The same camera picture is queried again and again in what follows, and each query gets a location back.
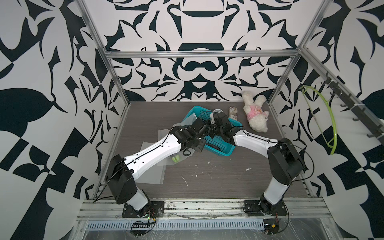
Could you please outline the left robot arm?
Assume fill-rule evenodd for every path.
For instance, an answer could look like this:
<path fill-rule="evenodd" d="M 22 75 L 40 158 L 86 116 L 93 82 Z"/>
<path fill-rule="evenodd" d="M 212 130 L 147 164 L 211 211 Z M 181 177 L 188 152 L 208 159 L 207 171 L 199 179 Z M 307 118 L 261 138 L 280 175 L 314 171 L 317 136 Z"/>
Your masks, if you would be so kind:
<path fill-rule="evenodd" d="M 139 189 L 136 180 L 163 159 L 191 149 L 201 152 L 212 127 L 197 118 L 191 125 L 174 126 L 169 133 L 144 150 L 126 157 L 114 156 L 105 176 L 105 187 L 109 187 L 118 205 L 127 203 L 142 212 L 150 203 L 147 195 Z"/>

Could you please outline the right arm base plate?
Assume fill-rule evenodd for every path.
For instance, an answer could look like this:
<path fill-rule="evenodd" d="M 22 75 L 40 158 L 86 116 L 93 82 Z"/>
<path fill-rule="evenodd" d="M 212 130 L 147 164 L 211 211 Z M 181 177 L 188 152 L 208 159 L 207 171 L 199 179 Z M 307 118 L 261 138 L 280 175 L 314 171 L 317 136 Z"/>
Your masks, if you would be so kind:
<path fill-rule="evenodd" d="M 270 204 L 267 200 L 245 200 L 243 211 L 248 216 L 287 216 L 288 211 L 283 201 L 276 205 Z"/>

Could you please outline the teal plastic basket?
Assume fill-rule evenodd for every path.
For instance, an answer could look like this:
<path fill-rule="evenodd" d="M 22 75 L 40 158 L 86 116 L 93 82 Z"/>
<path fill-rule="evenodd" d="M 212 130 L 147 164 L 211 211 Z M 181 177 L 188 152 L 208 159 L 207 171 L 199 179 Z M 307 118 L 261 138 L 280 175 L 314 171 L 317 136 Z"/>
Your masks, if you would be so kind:
<path fill-rule="evenodd" d="M 203 119 L 205 121 L 206 120 L 210 121 L 212 113 L 213 113 L 212 111 L 210 111 L 210 110 L 208 110 L 206 108 L 203 108 L 203 107 L 200 107 L 200 106 L 194 106 L 188 112 L 186 117 L 189 117 L 190 115 L 195 114 L 197 116 L 197 118 Z M 209 136 L 206 136 L 205 139 L 206 139 L 206 144 L 209 143 L 209 144 L 218 146 L 218 147 L 220 147 L 221 151 L 219 152 L 219 151 L 217 151 L 217 150 L 207 146 L 206 144 L 204 146 L 204 150 L 212 152 L 212 153 L 214 153 L 214 154 L 216 154 L 218 156 L 228 157 L 228 156 L 230 156 L 233 153 L 233 151 L 235 149 L 234 145 L 226 143 L 220 136 L 215 136 L 213 139 L 211 137 L 209 137 Z"/>

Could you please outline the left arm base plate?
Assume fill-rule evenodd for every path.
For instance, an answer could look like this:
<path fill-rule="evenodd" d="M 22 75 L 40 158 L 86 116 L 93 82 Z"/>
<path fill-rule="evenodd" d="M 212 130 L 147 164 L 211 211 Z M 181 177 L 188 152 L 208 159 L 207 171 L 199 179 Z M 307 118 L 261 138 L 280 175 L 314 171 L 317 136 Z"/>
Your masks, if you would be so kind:
<path fill-rule="evenodd" d="M 122 218 L 144 218 L 144 217 L 157 217 L 164 213 L 165 202 L 153 201 L 149 202 L 142 210 L 135 210 L 128 203 L 124 204 Z"/>

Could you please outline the translucent zip bag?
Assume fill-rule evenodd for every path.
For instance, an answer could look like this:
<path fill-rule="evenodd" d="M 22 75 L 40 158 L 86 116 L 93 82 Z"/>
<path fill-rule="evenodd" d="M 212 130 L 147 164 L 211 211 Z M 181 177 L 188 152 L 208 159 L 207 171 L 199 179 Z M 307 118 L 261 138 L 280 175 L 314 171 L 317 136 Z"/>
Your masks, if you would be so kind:
<path fill-rule="evenodd" d="M 189 117 L 186 117 L 182 122 L 174 124 L 173 127 L 191 125 L 196 119 L 197 119 L 197 116 L 195 114 L 192 114 Z M 169 129 L 158 130 L 158 140 L 161 140 L 162 138 L 166 137 L 169 131 L 170 131 Z M 188 157 L 191 157 L 194 153 L 195 153 L 194 149 L 189 149 L 189 152 L 186 151 L 185 153 L 183 150 L 181 150 L 178 153 L 172 154 L 166 157 L 165 159 L 161 160 L 157 165 L 172 166 L 172 165 L 175 165 L 175 163 L 171 160 L 173 155 L 180 155 L 181 161 L 183 161 Z"/>

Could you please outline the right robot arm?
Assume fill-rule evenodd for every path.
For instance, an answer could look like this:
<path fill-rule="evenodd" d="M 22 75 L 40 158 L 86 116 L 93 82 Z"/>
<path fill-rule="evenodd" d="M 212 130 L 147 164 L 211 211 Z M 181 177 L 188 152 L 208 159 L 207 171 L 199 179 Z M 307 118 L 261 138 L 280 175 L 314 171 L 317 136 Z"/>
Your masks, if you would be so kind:
<path fill-rule="evenodd" d="M 291 183 L 306 167 L 305 161 L 292 142 L 268 139 L 252 135 L 242 127 L 232 126 L 224 113 L 211 114 L 212 135 L 220 136 L 225 142 L 256 152 L 269 161 L 272 179 L 261 197 L 261 208 L 264 213 L 271 211 L 282 202 Z"/>

